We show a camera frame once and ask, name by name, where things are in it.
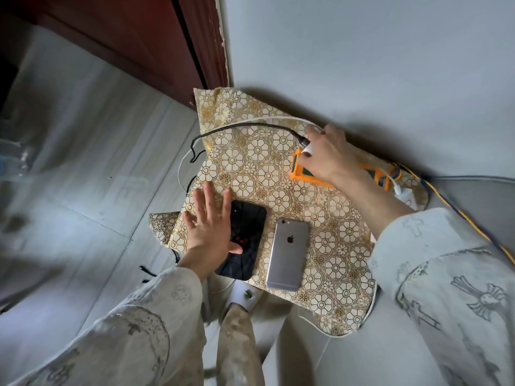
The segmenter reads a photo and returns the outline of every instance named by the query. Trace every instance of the brown door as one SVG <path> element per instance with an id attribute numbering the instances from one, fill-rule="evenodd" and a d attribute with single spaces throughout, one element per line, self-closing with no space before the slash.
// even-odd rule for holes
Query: brown door
<path id="1" fill-rule="evenodd" d="M 10 0 L 40 25 L 192 108 L 203 88 L 171 0 Z"/>

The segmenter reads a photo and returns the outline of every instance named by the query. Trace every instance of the silver iphone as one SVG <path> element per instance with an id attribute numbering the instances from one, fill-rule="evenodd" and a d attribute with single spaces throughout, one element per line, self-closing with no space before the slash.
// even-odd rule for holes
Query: silver iphone
<path id="1" fill-rule="evenodd" d="M 277 220 L 266 276 L 267 287 L 286 291 L 300 288 L 309 231 L 307 222 L 287 218 Z"/>

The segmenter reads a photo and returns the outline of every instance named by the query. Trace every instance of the floral pattern cloth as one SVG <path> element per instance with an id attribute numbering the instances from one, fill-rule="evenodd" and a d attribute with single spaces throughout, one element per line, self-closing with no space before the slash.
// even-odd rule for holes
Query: floral pattern cloth
<path id="1" fill-rule="evenodd" d="M 205 133 L 228 123 L 264 116 L 287 116 L 268 104 L 233 88 L 196 90 L 200 131 Z M 305 124 L 294 120 L 270 119 L 304 135 Z M 248 281 L 256 287 L 313 311 L 319 327 L 334 336 L 357 329 L 374 300 L 376 283 L 367 260 L 373 249 L 370 230 L 344 194 L 289 178 L 297 140 L 287 131 L 258 126 L 227 129 L 204 138 L 209 152 L 192 186 L 212 181 L 217 193 L 231 187 L 236 199 L 267 208 L 267 218 L 254 273 Z M 387 170 L 391 165 L 356 149 L 358 160 Z M 409 174 L 400 183 L 412 188 L 419 209 L 428 195 Z M 221 196 L 215 197 L 218 203 Z M 183 209 L 193 211 L 192 192 Z M 187 231 L 182 216 L 151 214 L 150 225 L 163 243 L 183 253 Z M 310 248 L 302 285 L 297 292 L 269 289 L 265 285 L 276 221 L 287 217 L 310 223 Z"/>

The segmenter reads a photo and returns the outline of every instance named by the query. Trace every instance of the yellow cable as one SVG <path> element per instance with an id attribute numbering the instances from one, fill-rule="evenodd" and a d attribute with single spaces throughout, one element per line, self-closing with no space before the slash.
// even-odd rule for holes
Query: yellow cable
<path id="1" fill-rule="evenodd" d="M 405 169 L 410 175 L 412 175 L 415 179 L 417 179 L 418 181 L 422 181 L 422 179 L 417 176 L 416 174 L 414 174 L 408 167 L 406 167 L 405 165 L 402 165 L 402 164 L 397 164 L 401 169 Z M 438 190 L 434 187 L 433 184 L 431 184 L 430 182 L 428 182 L 427 180 L 424 180 L 424 182 L 429 186 L 429 188 L 431 188 L 433 190 L 433 192 L 436 194 L 437 197 L 440 198 L 440 200 L 449 208 L 451 209 L 455 209 L 459 212 L 459 214 L 465 218 L 465 220 L 476 230 L 476 232 L 478 232 L 479 234 L 481 234 L 481 236 L 483 236 L 485 239 L 487 239 L 489 242 L 493 242 L 492 239 L 490 237 L 488 237 L 488 235 L 483 232 L 475 223 L 474 221 L 469 218 L 469 216 L 467 214 L 465 214 L 463 211 L 461 211 L 460 209 L 458 209 L 457 207 L 453 207 L 451 206 L 447 200 L 445 200 L 445 198 L 440 194 L 440 192 L 438 192 Z M 511 260 L 511 262 L 515 265 L 515 256 L 504 246 L 498 244 L 499 247 L 503 250 L 503 252 L 506 254 L 506 256 L 508 256 L 508 258 Z"/>

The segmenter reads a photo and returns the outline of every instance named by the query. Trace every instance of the sleeve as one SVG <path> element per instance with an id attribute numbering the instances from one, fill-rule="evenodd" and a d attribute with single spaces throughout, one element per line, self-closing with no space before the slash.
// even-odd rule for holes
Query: sleeve
<path id="1" fill-rule="evenodd" d="M 202 286 L 174 267 L 13 385 L 203 384 Z"/>
<path id="2" fill-rule="evenodd" d="M 498 258 L 465 220 L 436 208 L 393 221 L 369 260 L 449 384 L 515 384 L 515 275 Z"/>

